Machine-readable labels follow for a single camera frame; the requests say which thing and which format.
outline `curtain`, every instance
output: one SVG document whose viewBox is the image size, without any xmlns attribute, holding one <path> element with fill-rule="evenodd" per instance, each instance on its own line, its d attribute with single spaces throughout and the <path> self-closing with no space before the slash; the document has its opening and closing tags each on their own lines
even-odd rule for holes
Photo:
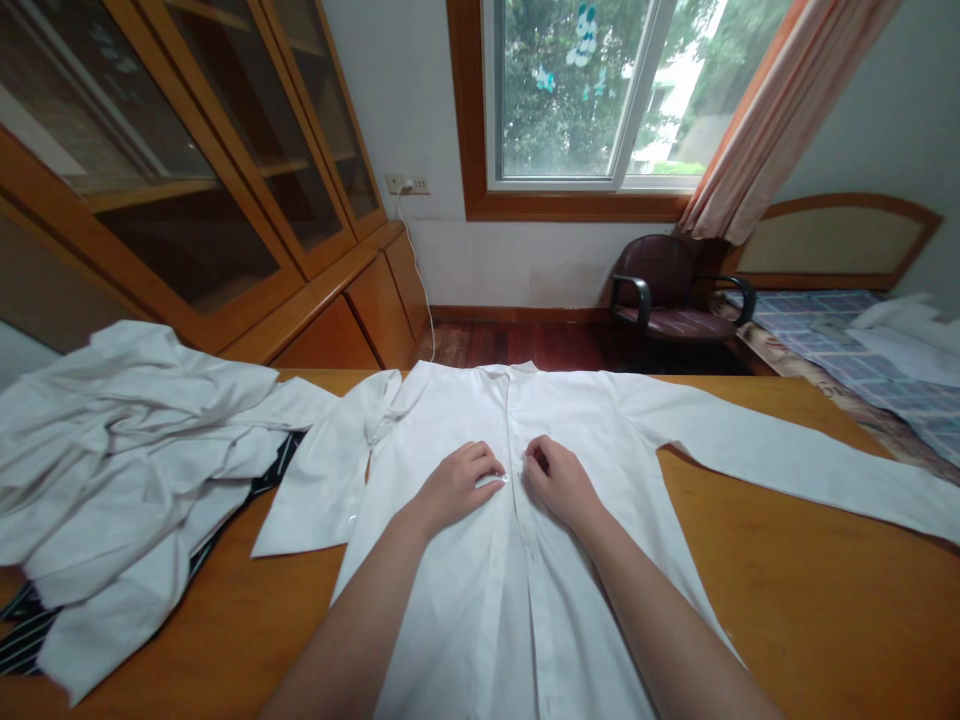
<svg viewBox="0 0 960 720">
<path fill-rule="evenodd" d="M 797 0 L 678 229 L 746 242 L 902 0 Z"/>
</svg>

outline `black striped fabric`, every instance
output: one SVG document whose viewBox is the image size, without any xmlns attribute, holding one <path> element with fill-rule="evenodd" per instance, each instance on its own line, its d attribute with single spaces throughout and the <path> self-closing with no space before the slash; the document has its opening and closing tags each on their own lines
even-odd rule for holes
<svg viewBox="0 0 960 720">
<path fill-rule="evenodd" d="M 207 561 L 233 518 L 255 498 L 280 484 L 304 435 L 306 435 L 304 432 L 295 432 L 287 436 L 283 445 L 277 450 L 277 459 L 270 469 L 250 485 L 250 494 L 247 495 L 243 505 L 193 554 L 190 558 L 187 589 L 190 588 L 194 577 Z M 16 623 L 16 627 L 10 634 L 0 640 L 0 675 L 43 675 L 43 671 L 37 667 L 37 655 L 43 647 L 43 641 L 47 637 L 50 626 L 59 614 L 60 608 L 48 610 L 43 607 L 40 596 L 37 595 L 31 583 L 28 582 L 20 588 L 13 600 L 0 610 L 0 621 Z"/>
</svg>

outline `checkered bedsheet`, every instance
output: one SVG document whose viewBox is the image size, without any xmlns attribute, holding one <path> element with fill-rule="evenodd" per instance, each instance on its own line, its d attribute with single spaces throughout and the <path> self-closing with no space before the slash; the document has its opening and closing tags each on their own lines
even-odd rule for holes
<svg viewBox="0 0 960 720">
<path fill-rule="evenodd" d="M 726 299 L 740 307 L 739 293 L 727 292 Z M 914 380 L 853 338 L 841 342 L 810 327 L 821 317 L 849 323 L 881 300 L 865 290 L 760 292 L 753 321 L 864 401 L 899 415 L 941 457 L 960 467 L 960 388 Z"/>
</svg>

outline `window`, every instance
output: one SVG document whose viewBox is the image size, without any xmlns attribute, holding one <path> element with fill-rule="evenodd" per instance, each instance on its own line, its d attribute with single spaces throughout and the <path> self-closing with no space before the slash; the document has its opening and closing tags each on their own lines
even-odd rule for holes
<svg viewBox="0 0 960 720">
<path fill-rule="evenodd" d="M 487 191 L 689 195 L 792 2 L 483 0 Z"/>
</svg>

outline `wooden floor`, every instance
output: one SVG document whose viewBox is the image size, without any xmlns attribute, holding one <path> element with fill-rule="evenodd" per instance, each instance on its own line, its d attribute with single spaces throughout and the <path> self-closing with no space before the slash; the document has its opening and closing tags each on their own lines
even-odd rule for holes
<svg viewBox="0 0 960 720">
<path fill-rule="evenodd" d="M 436 336 L 435 362 L 457 368 L 532 360 L 546 371 L 615 371 L 649 356 L 636 333 L 613 324 L 438 322 Z M 429 360 L 430 350 L 428 331 L 418 357 Z M 679 349 L 675 366 L 663 370 L 697 375 L 751 374 L 722 345 Z"/>
</svg>

